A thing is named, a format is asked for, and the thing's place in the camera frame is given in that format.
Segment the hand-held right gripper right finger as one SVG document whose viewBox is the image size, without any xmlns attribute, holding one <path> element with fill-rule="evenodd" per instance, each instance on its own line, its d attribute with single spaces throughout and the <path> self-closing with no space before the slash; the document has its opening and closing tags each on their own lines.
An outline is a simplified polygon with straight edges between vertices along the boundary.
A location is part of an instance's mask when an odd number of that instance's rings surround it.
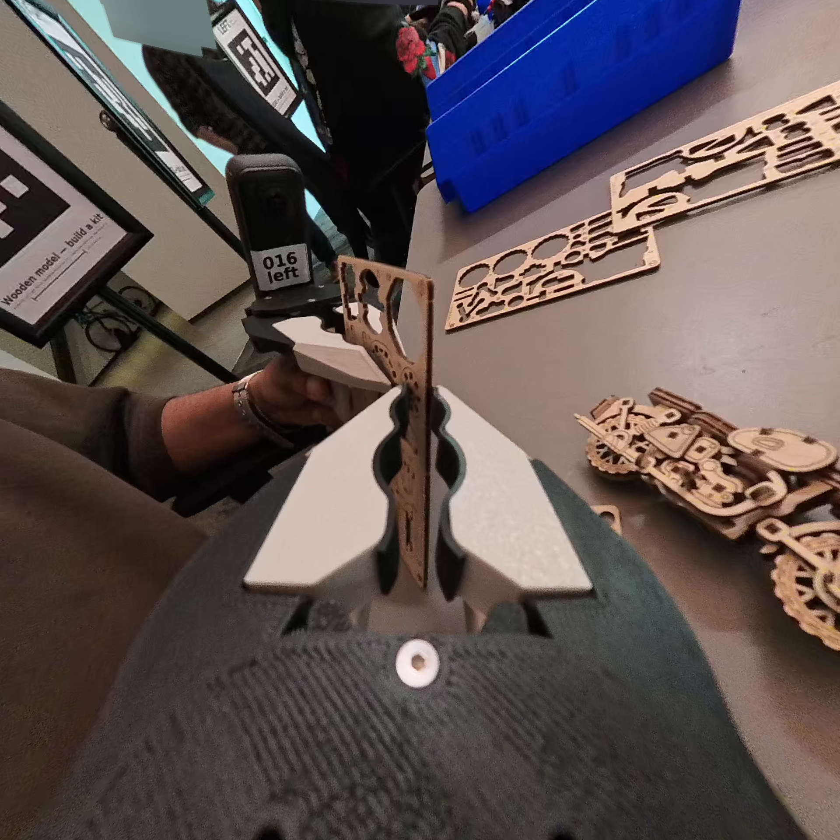
<svg viewBox="0 0 840 840">
<path fill-rule="evenodd" d="M 594 593 L 528 454 L 434 388 L 434 630 L 475 632 L 501 603 Z"/>
</svg>

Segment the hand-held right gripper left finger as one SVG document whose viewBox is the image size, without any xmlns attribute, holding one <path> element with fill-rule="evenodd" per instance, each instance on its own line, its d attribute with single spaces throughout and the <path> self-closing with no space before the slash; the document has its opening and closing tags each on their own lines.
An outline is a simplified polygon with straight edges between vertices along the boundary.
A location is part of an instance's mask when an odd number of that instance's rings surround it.
<svg viewBox="0 0 840 840">
<path fill-rule="evenodd" d="M 248 591 L 335 601 L 377 631 L 412 628 L 385 596 L 401 568 L 387 482 L 400 459 L 382 450 L 399 450 L 392 405 L 402 395 L 392 388 L 311 451 L 245 573 Z"/>
</svg>

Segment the wooden sheet with uncut gears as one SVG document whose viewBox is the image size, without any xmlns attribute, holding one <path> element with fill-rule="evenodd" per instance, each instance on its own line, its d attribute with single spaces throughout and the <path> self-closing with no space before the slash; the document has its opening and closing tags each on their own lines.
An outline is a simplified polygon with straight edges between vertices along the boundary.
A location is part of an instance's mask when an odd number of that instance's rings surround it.
<svg viewBox="0 0 840 840">
<path fill-rule="evenodd" d="M 342 307 L 363 301 L 382 310 L 382 332 L 343 331 L 350 343 L 364 347 L 391 381 L 403 389 L 406 417 L 401 432 L 402 465 L 390 481 L 400 558 L 420 588 L 427 585 L 430 415 L 433 390 L 434 281 L 416 272 L 401 270 L 368 259 L 340 256 L 339 286 Z M 408 293 L 414 294 L 421 327 L 418 356 L 404 350 L 396 330 L 395 309 Z"/>
</svg>

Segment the grey desk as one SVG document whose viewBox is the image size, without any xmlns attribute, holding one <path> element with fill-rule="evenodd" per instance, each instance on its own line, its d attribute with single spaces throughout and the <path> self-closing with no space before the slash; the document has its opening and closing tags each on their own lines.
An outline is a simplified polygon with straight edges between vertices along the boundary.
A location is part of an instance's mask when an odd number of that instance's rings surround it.
<svg viewBox="0 0 840 840">
<path fill-rule="evenodd" d="M 448 306 L 459 268 L 607 205 L 608 178 L 838 80 L 838 20 L 803 39 L 738 35 L 732 61 L 569 160 L 465 217 L 434 185 L 418 199 L 409 265 Z M 616 505 L 626 538 L 688 617 L 762 770 L 815 838 L 838 838 L 838 653 L 802 632 L 752 546 L 709 534 L 645 489 L 601 481 L 573 413 L 662 386 L 732 423 L 838 445 L 838 171 L 657 233 L 660 268 L 446 335 L 437 381 L 584 499 Z"/>
</svg>

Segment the person's left hand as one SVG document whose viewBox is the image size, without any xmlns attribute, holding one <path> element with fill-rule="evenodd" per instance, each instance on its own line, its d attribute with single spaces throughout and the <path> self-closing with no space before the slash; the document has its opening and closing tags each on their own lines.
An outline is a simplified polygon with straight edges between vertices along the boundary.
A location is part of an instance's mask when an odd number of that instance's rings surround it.
<svg viewBox="0 0 840 840">
<path fill-rule="evenodd" d="M 269 362 L 248 380 L 252 406 L 274 425 L 341 425 L 330 381 L 303 371 L 290 355 Z"/>
</svg>

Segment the framed marker sign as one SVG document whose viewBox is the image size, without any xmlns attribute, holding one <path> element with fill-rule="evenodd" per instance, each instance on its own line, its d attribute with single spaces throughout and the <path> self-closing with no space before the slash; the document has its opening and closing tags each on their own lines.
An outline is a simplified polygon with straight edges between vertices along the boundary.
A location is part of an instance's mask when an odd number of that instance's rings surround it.
<svg viewBox="0 0 840 840">
<path fill-rule="evenodd" d="M 221 2 L 211 12 L 211 23 L 217 47 L 248 84 L 279 115 L 291 118 L 301 104 L 301 94 L 240 5 Z"/>
<path fill-rule="evenodd" d="M 7 4 L 99 102 L 111 120 L 112 132 L 188 204 L 205 207 L 215 195 L 212 187 L 186 162 L 68 22 L 45 3 Z"/>
<path fill-rule="evenodd" d="M 152 237 L 2 102 L 3 331 L 46 346 Z"/>
</svg>

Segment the black easel stand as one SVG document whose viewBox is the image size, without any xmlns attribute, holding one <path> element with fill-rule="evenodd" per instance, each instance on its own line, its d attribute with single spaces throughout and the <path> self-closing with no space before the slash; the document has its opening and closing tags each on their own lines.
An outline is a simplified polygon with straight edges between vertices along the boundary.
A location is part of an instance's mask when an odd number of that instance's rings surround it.
<svg viewBox="0 0 840 840">
<path fill-rule="evenodd" d="M 222 383 L 231 383 L 236 375 L 193 343 L 166 327 L 157 318 L 162 302 L 141 286 L 129 281 L 117 288 L 107 285 L 86 302 L 70 319 L 83 334 L 88 346 L 99 357 L 95 374 L 85 380 L 87 385 L 99 383 L 115 362 L 126 355 L 149 334 L 184 359 Z"/>
</svg>

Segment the wooden motorcycle model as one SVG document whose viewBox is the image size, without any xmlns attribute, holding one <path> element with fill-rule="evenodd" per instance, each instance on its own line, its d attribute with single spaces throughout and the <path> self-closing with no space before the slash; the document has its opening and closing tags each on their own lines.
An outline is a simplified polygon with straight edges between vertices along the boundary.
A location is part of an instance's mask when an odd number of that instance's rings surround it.
<svg viewBox="0 0 840 840">
<path fill-rule="evenodd" d="M 837 652 L 837 447 L 789 428 L 738 427 L 663 388 L 647 399 L 611 395 L 574 415 L 591 467 L 645 483 L 727 540 L 760 541 L 785 614 Z"/>
</svg>

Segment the blue plastic bin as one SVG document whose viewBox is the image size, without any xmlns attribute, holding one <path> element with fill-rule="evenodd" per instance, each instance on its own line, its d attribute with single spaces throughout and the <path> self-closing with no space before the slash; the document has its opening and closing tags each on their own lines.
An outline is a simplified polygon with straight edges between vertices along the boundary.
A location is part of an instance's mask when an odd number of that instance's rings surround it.
<svg viewBox="0 0 840 840">
<path fill-rule="evenodd" d="M 473 213 L 730 57 L 739 1 L 529 2 L 426 87 L 437 188 Z"/>
</svg>

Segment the person's brown sweater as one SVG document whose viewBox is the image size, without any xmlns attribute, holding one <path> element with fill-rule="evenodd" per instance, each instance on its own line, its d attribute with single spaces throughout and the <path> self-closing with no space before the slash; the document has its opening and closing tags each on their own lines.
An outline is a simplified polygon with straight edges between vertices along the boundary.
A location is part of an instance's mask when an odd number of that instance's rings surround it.
<svg viewBox="0 0 840 840">
<path fill-rule="evenodd" d="M 204 535 L 159 437 L 105 465 L 2 422 L 2 838 L 34 825 L 141 625 Z"/>
</svg>

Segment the wooden sheet, row of circles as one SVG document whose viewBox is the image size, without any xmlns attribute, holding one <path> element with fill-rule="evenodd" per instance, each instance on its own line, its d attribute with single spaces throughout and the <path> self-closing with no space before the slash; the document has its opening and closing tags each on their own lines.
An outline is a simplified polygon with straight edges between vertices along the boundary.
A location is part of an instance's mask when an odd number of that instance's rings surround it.
<svg viewBox="0 0 840 840">
<path fill-rule="evenodd" d="M 616 234 L 600 213 L 463 268 L 445 330 L 451 333 L 563 298 L 644 277 L 660 266 L 655 233 Z"/>
</svg>

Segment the wooden sheet with long cutouts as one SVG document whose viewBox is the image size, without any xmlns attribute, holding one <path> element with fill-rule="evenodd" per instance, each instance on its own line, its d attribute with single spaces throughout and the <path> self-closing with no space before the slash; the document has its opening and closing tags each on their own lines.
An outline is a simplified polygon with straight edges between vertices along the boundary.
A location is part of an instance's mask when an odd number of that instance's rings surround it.
<svg viewBox="0 0 840 840">
<path fill-rule="evenodd" d="M 838 162 L 835 80 L 614 174 L 612 230 L 660 224 Z"/>
</svg>

